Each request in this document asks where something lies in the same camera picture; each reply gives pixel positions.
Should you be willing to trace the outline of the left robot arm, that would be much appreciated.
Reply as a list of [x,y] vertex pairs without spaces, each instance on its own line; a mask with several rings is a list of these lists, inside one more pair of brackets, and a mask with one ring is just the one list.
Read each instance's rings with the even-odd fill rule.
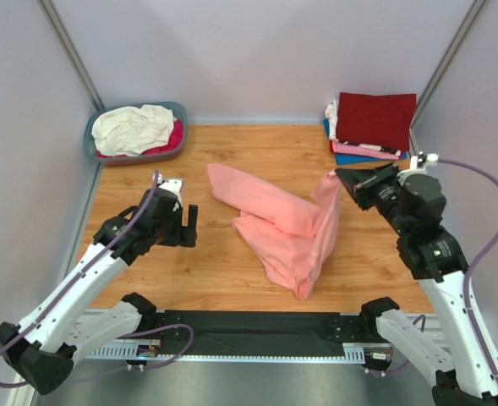
[[183,225],[180,178],[157,181],[131,206],[106,220],[84,256],[27,316],[0,324],[0,359],[41,395],[59,388],[86,356],[118,338],[157,338],[156,307],[142,295],[127,294],[89,321],[80,317],[95,297],[154,245],[193,248],[198,207],[189,206]]

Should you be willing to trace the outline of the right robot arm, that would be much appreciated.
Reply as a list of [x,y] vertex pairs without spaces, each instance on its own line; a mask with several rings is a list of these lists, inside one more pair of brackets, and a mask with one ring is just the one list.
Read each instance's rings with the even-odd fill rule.
[[498,351],[471,290],[457,240],[442,226],[446,198],[437,178],[394,164],[335,171],[352,200],[375,208],[397,233],[397,251],[433,306],[447,342],[436,345],[389,298],[362,307],[360,334],[393,344],[425,378],[437,405],[498,405]]

